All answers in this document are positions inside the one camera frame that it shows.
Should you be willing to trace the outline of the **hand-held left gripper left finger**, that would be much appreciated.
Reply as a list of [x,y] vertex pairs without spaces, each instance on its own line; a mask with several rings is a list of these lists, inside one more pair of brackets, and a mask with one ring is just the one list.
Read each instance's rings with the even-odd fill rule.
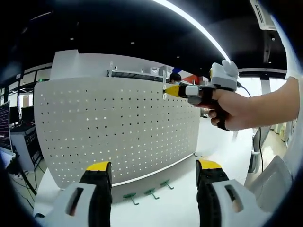
[[53,208],[55,227],[109,227],[112,205],[112,164],[87,167],[79,182],[69,185]]

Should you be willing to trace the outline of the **person's right hand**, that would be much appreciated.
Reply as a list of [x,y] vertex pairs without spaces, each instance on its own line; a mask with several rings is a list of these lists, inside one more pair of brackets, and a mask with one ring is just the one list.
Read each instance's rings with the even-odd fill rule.
[[230,131],[255,128],[252,97],[244,97],[226,90],[215,90],[213,99],[227,112],[225,128]]

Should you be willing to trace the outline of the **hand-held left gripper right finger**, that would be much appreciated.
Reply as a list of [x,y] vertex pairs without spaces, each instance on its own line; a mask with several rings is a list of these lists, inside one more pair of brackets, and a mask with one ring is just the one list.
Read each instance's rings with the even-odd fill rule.
[[256,197],[222,167],[204,159],[196,161],[196,186],[201,227],[257,227]]

